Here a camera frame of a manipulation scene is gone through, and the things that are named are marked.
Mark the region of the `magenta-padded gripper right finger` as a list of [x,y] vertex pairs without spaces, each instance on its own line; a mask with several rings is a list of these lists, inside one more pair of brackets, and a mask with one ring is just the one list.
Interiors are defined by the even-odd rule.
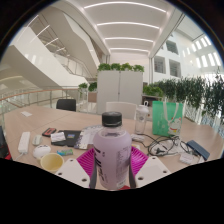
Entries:
[[129,183],[131,188],[140,188],[170,175],[169,169],[156,156],[148,157],[139,149],[131,149]]

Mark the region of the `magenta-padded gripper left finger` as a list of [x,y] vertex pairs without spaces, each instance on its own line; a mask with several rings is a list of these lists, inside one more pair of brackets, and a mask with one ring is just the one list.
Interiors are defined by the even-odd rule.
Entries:
[[77,159],[69,158],[56,175],[84,188],[94,189],[97,182],[94,149],[89,149]]

